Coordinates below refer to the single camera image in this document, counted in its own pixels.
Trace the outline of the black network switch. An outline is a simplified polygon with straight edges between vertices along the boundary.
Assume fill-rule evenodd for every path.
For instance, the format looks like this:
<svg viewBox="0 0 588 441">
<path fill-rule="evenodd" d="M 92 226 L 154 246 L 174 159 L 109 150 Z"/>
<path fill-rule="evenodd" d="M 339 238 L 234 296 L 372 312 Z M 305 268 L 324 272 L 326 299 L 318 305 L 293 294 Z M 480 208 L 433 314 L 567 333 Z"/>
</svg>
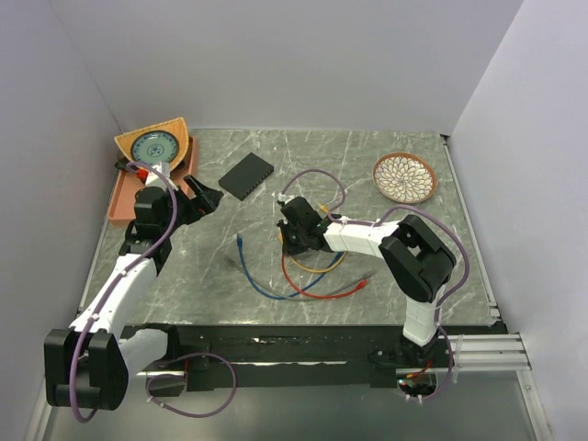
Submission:
<svg viewBox="0 0 588 441">
<path fill-rule="evenodd" d="M 272 164 L 254 153 L 248 153 L 219 179 L 218 184 L 240 201 L 244 201 L 274 170 Z"/>
</svg>

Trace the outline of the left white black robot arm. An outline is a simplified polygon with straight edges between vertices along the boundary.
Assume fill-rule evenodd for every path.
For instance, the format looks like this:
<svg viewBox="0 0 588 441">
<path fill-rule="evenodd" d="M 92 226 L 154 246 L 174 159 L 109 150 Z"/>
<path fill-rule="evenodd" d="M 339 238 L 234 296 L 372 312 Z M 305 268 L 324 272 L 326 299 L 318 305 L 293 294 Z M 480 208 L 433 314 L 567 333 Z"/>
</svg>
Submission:
<svg viewBox="0 0 588 441">
<path fill-rule="evenodd" d="M 139 299 L 162 272 L 172 251 L 171 236 L 183 225 L 214 212 L 223 194 L 184 178 L 189 198 L 167 178 L 135 195 L 135 218 L 125 232 L 114 270 L 90 305 L 66 329 L 45 338 L 44 366 L 49 405 L 68 407 L 81 423 L 82 414 L 117 409 L 130 378 L 155 363 L 174 368 L 182 357 L 175 326 L 144 324 L 131 337 L 122 332 Z"/>
</svg>

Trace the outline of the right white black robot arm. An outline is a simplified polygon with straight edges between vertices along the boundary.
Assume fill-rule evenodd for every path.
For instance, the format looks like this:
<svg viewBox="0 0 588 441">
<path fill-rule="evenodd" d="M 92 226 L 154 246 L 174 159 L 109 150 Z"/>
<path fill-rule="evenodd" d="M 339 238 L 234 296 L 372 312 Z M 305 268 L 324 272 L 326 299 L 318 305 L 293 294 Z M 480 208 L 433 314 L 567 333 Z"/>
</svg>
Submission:
<svg viewBox="0 0 588 441">
<path fill-rule="evenodd" d="M 437 334 L 435 305 L 444 292 L 457 259 L 416 215 L 403 220 L 370 222 L 320 214 L 303 197 L 278 203 L 284 219 L 278 223 L 288 256 L 310 249 L 330 253 L 365 254 L 382 259 L 407 297 L 401 344 L 403 359 L 419 367 L 434 354 Z"/>
</svg>

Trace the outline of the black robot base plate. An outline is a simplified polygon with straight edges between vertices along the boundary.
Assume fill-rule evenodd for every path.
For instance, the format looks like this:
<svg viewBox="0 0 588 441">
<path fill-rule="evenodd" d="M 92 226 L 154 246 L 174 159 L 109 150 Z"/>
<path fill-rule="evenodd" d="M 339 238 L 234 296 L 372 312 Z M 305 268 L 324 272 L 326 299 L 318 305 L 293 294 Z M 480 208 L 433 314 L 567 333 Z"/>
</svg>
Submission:
<svg viewBox="0 0 588 441">
<path fill-rule="evenodd" d="M 182 373 L 187 390 L 368 385 L 396 388 L 457 366 L 461 335 L 506 334 L 501 324 L 448 326 L 420 347 L 399 325 L 177 325 L 181 353 L 146 369 Z"/>
</svg>

